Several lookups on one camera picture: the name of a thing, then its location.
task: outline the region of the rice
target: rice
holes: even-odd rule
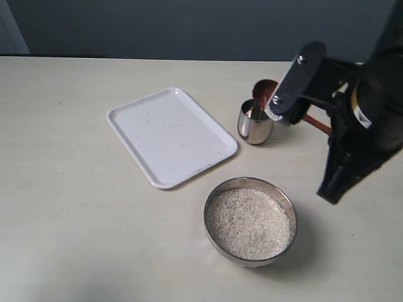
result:
[[[271,258],[290,240],[284,210],[254,189],[234,189],[214,198],[207,210],[207,228],[219,247],[247,260]]]

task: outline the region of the copper tumbler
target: copper tumbler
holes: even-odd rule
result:
[[[275,122],[256,104],[245,101],[239,112],[238,134],[247,143],[257,145],[265,142],[273,132]]]

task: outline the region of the table surface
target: table surface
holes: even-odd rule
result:
[[[403,157],[332,206],[315,195],[323,133],[276,126],[260,147],[237,135],[254,83],[288,66],[0,58],[0,301],[401,301]],[[170,191],[148,182],[105,120],[166,87],[239,142],[231,160]],[[297,209],[294,246],[271,266],[238,267],[205,235],[206,197],[237,176],[276,184]]]

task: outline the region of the plastic tray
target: plastic tray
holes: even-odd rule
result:
[[[234,155],[237,142],[198,103],[169,88],[106,115],[150,182],[169,189]]]

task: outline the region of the bolt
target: bolt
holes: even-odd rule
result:
[[[281,103],[281,99],[278,96],[273,96],[274,105],[278,105]]]
[[[303,62],[304,62],[304,57],[299,55],[297,58],[297,63],[301,65]]]

